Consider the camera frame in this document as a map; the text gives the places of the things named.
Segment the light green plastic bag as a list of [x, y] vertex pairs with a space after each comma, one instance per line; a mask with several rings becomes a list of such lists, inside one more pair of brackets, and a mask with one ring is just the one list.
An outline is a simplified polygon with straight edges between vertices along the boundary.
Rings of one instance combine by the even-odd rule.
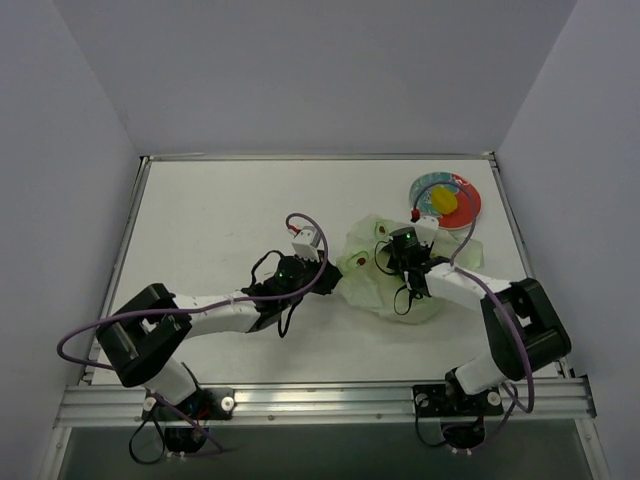
[[[408, 291], [398, 292], [396, 296], [401, 287], [406, 287], [404, 282], [386, 275], [378, 268], [385, 270], [389, 258], [385, 247], [391, 240], [391, 233], [409, 225], [377, 214], [368, 215], [353, 224], [346, 234], [341, 254], [336, 259], [343, 278], [335, 291], [353, 307], [374, 313], [390, 322], [417, 325], [436, 316], [444, 308], [446, 301], [428, 297], [414, 299], [408, 310]], [[465, 238], [466, 234], [452, 234], [439, 227], [431, 256], [449, 258]], [[484, 266], [482, 242], [469, 240], [456, 257], [456, 264], [466, 269], [480, 270]]]

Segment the yellow fake fruit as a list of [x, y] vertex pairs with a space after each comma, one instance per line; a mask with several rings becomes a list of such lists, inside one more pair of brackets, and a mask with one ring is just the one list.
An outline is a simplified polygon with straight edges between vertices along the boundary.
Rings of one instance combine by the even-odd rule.
[[431, 191], [431, 205], [442, 216], [454, 213], [458, 208], [456, 194], [444, 186], [436, 186]]

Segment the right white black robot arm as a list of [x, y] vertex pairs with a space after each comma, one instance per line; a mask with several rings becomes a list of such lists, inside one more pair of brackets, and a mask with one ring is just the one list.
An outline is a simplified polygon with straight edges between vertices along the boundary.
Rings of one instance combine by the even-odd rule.
[[434, 256], [417, 230], [406, 226], [390, 234], [388, 268], [404, 283], [411, 301], [447, 300], [481, 315], [488, 350], [450, 370], [445, 382], [460, 403], [499, 385], [511, 398], [509, 381], [524, 380], [527, 402], [515, 405], [530, 413], [535, 405], [533, 373], [565, 357], [572, 344], [541, 283], [495, 279], [464, 269], [447, 257]]

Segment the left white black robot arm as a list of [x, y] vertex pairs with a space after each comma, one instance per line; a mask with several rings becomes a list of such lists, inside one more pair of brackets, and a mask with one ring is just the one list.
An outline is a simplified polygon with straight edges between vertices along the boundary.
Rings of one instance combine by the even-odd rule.
[[198, 395], [189, 369], [174, 358], [180, 344], [217, 333], [255, 333], [276, 325], [288, 333], [292, 313], [311, 293], [329, 295], [342, 279], [335, 265], [279, 256], [274, 274], [227, 296], [188, 296], [151, 284], [98, 327], [96, 338], [124, 387], [142, 386], [178, 406]]

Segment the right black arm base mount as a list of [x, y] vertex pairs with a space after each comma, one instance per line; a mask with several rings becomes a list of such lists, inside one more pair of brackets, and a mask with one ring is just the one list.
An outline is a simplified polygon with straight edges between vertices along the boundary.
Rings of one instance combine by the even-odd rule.
[[469, 395], [447, 382], [412, 386], [415, 411], [420, 418], [500, 416], [504, 413], [497, 388]]

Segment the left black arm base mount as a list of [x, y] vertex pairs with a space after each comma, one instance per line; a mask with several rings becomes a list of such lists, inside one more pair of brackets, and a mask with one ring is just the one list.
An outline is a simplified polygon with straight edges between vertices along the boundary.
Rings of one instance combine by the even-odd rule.
[[151, 414], [161, 422], [177, 422], [182, 415], [193, 421], [226, 421], [231, 420], [235, 409], [235, 391], [229, 387], [206, 388], [197, 387], [196, 391], [178, 405], [166, 406], [154, 399], [152, 392], [145, 392], [141, 419], [149, 420]]

